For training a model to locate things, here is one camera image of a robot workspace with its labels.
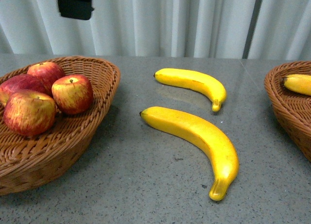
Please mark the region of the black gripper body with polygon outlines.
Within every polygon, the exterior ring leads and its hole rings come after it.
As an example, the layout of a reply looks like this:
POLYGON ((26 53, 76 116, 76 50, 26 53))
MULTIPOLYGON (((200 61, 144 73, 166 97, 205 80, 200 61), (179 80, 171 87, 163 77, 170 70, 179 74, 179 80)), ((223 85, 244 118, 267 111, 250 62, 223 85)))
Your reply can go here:
POLYGON ((90 20, 94 8, 92 0, 57 0, 60 15, 78 20, 90 20))

